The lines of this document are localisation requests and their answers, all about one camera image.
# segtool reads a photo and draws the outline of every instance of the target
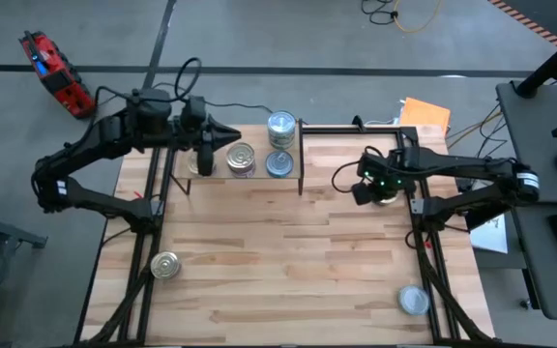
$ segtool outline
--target white label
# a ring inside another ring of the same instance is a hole
[[[532,173],[517,173],[517,179],[530,179],[536,182],[539,181],[539,177]]]
[[[529,185],[529,186],[537,188],[537,189],[539,188],[539,182],[534,181],[534,180],[530,180],[530,179],[524,179],[523,180],[523,185]]]

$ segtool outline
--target white paper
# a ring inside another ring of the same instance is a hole
[[[507,246],[507,227],[504,214],[497,216],[470,232],[472,247],[509,253]]]

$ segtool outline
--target gray concrete floor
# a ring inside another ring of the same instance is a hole
[[[405,25],[426,20],[433,1],[402,4]],[[147,65],[165,0],[0,2],[0,64],[23,64],[16,41],[22,30],[43,30],[77,65]],[[49,19],[48,14],[64,14]],[[378,27],[358,1],[180,0],[171,18],[161,64],[175,66],[197,55],[206,66],[335,67],[388,69],[531,70],[555,47],[485,0],[447,0],[423,33],[404,35]],[[138,87],[143,74],[85,73],[120,91]],[[172,81],[158,75],[156,82]],[[452,111],[459,130],[479,122],[495,105],[501,78],[205,75],[194,93],[212,102],[263,103],[313,124],[396,116],[406,97]],[[103,114],[121,107],[107,104]],[[210,108],[227,124],[262,123],[266,114]],[[16,347],[70,343],[78,323],[104,219],[68,210],[44,215],[29,185],[36,159],[74,141],[86,124],[68,115],[32,73],[0,72],[0,219],[49,236],[46,249],[22,247],[0,293],[0,341]],[[505,131],[498,137],[508,139]],[[477,132],[451,149],[473,156]],[[510,156],[509,142],[495,155]],[[75,177],[86,187],[112,192],[120,160],[97,162]],[[557,321],[517,305],[525,297],[521,274],[482,271],[497,335],[511,342],[557,346]]]

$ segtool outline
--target yellow cable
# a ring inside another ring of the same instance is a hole
[[[489,116],[486,120],[483,121],[483,125],[493,121],[494,119],[500,117],[500,115],[502,115],[502,111],[498,111],[496,113],[494,113],[493,115]],[[477,130],[478,128],[481,127],[481,124],[477,124],[475,125],[472,129],[470,129],[468,132],[462,134],[459,138],[457,138],[451,145],[449,145],[449,149],[452,148],[456,143],[458,143],[459,141],[461,141],[461,139],[463,139],[464,137],[468,136],[471,132]]]
[[[396,0],[395,2],[395,7],[393,8],[394,12],[397,12],[396,9],[398,9],[398,4],[401,2],[401,0]],[[430,22],[433,21],[433,19],[437,16],[437,14],[440,12],[440,7],[442,5],[442,0],[438,0],[437,1],[437,5],[435,6],[435,12],[433,13],[433,15],[431,16],[431,18],[425,23],[425,25],[423,25],[422,27],[418,28],[418,29],[414,29],[414,30],[406,30],[405,28],[403,28],[401,26],[401,23],[398,22],[398,16],[395,17],[395,24],[396,26],[401,29],[401,31],[403,33],[408,33],[408,34],[413,34],[413,33],[418,33],[421,30],[425,29],[427,27],[427,25],[429,25]]]

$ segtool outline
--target small round can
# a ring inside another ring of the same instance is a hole
[[[199,175],[199,168],[197,167],[197,153],[193,151],[191,156],[189,157],[189,170],[194,175]],[[212,161],[212,173],[217,170],[217,161],[216,158]]]
[[[240,142],[227,151],[227,166],[236,178],[250,178],[255,173],[255,152],[249,144]]]
[[[150,270],[158,279],[169,279],[180,272],[181,264],[175,253],[171,251],[159,252],[152,258]]]
[[[274,151],[266,158],[268,174],[274,178],[286,178],[294,168],[294,159],[285,151]]]
[[[410,315],[423,315],[429,310],[429,296],[425,290],[416,285],[402,288],[398,292],[398,302]]]
[[[268,139],[275,149],[285,150],[294,143],[296,118],[287,111],[277,111],[268,119]]]

